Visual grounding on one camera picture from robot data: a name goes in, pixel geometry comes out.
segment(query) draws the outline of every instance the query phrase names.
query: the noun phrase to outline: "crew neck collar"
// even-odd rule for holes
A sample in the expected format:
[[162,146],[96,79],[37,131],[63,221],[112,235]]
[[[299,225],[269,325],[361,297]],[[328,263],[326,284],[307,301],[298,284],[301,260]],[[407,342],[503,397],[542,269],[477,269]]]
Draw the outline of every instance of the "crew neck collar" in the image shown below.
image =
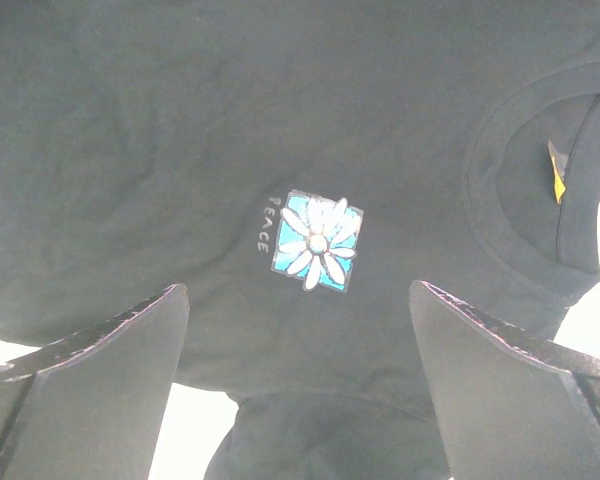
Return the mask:
[[519,281],[542,290],[565,307],[600,281],[599,272],[579,270],[569,261],[578,248],[586,248],[577,240],[582,237],[577,231],[578,218],[591,210],[592,202],[597,207],[599,201],[600,192],[596,199],[596,192],[579,191],[578,185],[597,182],[600,188],[600,155],[587,156],[587,148],[595,145],[595,128],[600,125],[594,121],[583,127],[586,131],[577,147],[578,158],[570,166],[569,198],[565,195],[560,230],[563,238],[571,240],[560,246],[560,262],[542,255],[511,226],[498,197],[497,174],[507,145],[524,124],[552,104],[585,95],[600,95],[600,61],[535,79],[492,105],[468,142],[464,159],[464,206],[482,248]]

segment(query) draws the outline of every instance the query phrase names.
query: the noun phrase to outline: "blue square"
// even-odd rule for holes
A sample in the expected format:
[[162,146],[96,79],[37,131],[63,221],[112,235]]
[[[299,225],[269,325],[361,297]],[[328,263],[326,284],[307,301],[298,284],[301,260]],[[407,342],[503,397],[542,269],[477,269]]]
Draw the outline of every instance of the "blue square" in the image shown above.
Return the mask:
[[362,215],[346,198],[334,201],[292,191],[281,210],[271,269],[302,280],[305,291],[323,285],[346,292]]

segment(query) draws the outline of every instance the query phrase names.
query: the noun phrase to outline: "dark green t-shirt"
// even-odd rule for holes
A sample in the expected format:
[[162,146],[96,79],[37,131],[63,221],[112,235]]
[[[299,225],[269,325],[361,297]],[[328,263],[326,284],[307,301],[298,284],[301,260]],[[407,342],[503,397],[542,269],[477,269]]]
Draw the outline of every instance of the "dark green t-shirt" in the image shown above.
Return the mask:
[[209,480],[448,478],[411,282],[551,337],[599,198],[600,0],[0,2],[0,339],[186,283]]

